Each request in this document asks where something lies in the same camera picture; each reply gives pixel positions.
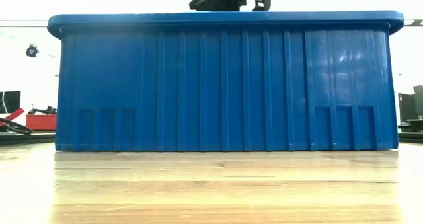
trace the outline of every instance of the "black cable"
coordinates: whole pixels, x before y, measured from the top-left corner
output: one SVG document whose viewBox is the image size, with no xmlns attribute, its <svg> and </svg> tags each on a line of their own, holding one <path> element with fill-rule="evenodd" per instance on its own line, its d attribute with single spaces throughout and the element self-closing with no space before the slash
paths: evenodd
<svg viewBox="0 0 423 224">
<path fill-rule="evenodd" d="M 10 121 L 8 119 L 4 119 L 4 118 L 0 118 L 0 122 L 3 122 L 6 126 L 6 128 L 8 128 L 9 130 L 16 132 L 18 134 L 22 134 L 22 135 L 30 135 L 32 133 L 34 133 L 34 131 L 24 125 L 21 125 L 19 123 L 16 123 L 14 121 Z"/>
</svg>

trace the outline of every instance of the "bin rim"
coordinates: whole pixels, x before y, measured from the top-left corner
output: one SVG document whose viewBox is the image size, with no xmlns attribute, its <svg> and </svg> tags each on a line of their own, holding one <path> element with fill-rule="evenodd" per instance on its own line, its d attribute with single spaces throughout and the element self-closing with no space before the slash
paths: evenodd
<svg viewBox="0 0 423 224">
<path fill-rule="evenodd" d="M 197 12 L 145 14 L 68 14 L 50 17 L 48 32 L 61 39 L 62 28 L 69 25 L 121 24 L 214 24 L 214 23 L 372 23 L 389 25 L 389 34 L 404 26 L 403 14 L 398 11 L 328 11 L 328 12 Z"/>
</svg>

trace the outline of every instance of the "white wall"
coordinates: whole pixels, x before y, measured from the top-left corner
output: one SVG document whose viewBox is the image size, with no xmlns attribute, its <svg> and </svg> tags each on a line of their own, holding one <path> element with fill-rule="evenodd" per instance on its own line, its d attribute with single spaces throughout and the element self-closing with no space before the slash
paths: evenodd
<svg viewBox="0 0 423 224">
<path fill-rule="evenodd" d="M 62 13 L 165 13 L 189 11 L 190 0 L 0 0 L 1 19 L 48 19 Z M 249 11 L 252 1 L 243 8 Z M 348 11 L 394 9 L 408 19 L 423 19 L 420 0 L 272 0 L 272 11 Z M 0 91 L 7 87 L 22 89 L 22 105 L 38 107 L 56 104 L 59 66 L 59 40 L 45 28 L 0 28 L 9 38 L 0 40 L 0 67 L 8 66 L 10 78 L 0 81 Z M 420 78 L 423 28 L 405 28 L 391 37 L 395 90 L 406 91 L 423 83 Z M 34 42 L 40 48 L 37 59 L 24 51 Z"/>
</svg>

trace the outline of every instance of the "floor plank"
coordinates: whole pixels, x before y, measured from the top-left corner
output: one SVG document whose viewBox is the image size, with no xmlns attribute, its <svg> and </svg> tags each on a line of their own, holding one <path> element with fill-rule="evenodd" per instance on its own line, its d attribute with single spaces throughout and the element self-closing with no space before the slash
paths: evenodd
<svg viewBox="0 0 423 224">
<path fill-rule="evenodd" d="M 0 147 L 0 223 L 423 223 L 423 146 L 293 153 Z"/>
</svg>

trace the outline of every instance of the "red box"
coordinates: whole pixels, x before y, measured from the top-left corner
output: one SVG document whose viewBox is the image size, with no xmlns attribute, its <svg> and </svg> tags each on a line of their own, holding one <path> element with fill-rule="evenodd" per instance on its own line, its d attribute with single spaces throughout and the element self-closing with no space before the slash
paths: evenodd
<svg viewBox="0 0 423 224">
<path fill-rule="evenodd" d="M 26 126 L 34 131 L 56 130 L 56 114 L 49 115 L 26 115 Z"/>
</svg>

